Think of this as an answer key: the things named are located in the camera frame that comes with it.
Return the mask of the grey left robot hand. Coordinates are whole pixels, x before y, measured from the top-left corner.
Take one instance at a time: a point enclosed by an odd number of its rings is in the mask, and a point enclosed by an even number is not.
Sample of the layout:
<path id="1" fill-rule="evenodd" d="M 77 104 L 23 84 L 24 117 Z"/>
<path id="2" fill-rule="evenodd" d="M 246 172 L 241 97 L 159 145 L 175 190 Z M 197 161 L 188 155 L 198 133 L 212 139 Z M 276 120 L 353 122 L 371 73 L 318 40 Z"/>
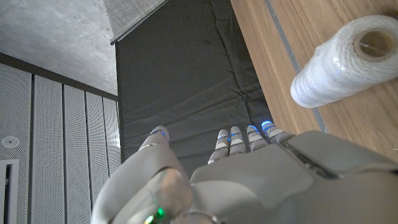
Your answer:
<path id="1" fill-rule="evenodd" d="M 105 183 L 92 223 L 396 223 L 397 163 L 319 131 L 270 121 L 221 130 L 187 175 L 154 128 Z"/>

